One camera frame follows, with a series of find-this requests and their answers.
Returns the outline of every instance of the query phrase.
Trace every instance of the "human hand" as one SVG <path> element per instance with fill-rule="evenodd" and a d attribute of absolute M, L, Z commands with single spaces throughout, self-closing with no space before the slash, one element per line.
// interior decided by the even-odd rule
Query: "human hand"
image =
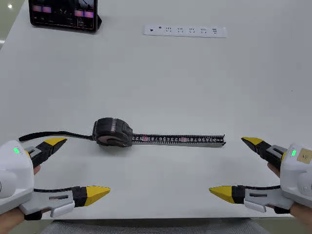
<path fill-rule="evenodd" d="M 268 167 L 271 171 L 275 173 L 275 175 L 277 175 L 278 177 L 280 176 L 280 171 L 276 167 L 274 167 L 270 163 L 268 163 Z M 302 223 L 304 223 L 307 226 L 309 232 L 312 233 L 312 209 L 311 208 L 304 206 L 304 205 L 300 205 L 298 203 L 294 203 L 291 207 L 291 215 L 295 216 Z"/>
<path fill-rule="evenodd" d="M 40 166 L 34 168 L 34 174 L 37 174 Z M 15 226 L 24 221 L 24 214 L 19 208 L 14 208 L 6 213 L 0 214 L 0 234 L 7 234 Z"/>

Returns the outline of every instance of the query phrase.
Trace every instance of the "power strip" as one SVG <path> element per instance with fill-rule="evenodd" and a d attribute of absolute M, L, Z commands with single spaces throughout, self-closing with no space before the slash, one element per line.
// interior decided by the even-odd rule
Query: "power strip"
<path fill-rule="evenodd" d="M 226 28 L 205 26 L 169 26 L 169 25 L 145 25 L 144 35 L 175 36 L 175 37 L 201 37 L 201 38 L 226 38 Z"/>

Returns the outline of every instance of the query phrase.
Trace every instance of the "black wrist strap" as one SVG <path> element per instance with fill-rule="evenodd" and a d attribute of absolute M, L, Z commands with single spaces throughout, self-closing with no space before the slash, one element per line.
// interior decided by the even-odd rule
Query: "black wrist strap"
<path fill-rule="evenodd" d="M 27 140 L 32 140 L 40 137 L 48 137 L 48 136 L 70 136 L 70 137 L 77 137 L 77 138 L 82 138 L 82 139 L 87 139 L 87 140 L 93 140 L 92 136 L 86 136 L 86 135 L 80 135 L 76 133 L 70 133 L 67 131 L 58 131 L 58 132 L 39 132 L 39 133 L 31 133 L 28 135 L 21 136 L 19 138 L 19 141 L 27 141 Z"/>

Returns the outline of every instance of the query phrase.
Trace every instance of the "gray gripper bracket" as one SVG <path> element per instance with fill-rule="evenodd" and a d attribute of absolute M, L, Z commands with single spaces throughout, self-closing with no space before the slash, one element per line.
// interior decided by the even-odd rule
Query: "gray gripper bracket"
<path fill-rule="evenodd" d="M 51 210 L 51 217 L 57 217 L 71 212 L 74 207 L 75 202 L 72 191 L 59 193 L 33 192 L 32 198 L 19 206 L 25 215 L 37 211 Z"/>
<path fill-rule="evenodd" d="M 293 201 L 285 198 L 280 188 L 268 190 L 246 189 L 244 204 L 249 209 L 264 213 L 267 211 L 266 206 L 276 206 L 288 210 Z"/>

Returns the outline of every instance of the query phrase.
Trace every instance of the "white power strip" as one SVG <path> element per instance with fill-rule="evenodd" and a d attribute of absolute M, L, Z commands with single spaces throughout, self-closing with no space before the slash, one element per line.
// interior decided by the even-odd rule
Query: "white power strip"
<path fill-rule="evenodd" d="M 175 36 L 175 37 L 201 37 L 201 38 L 226 38 L 226 28 L 205 26 L 170 26 L 170 25 L 145 25 L 144 35 Z"/>

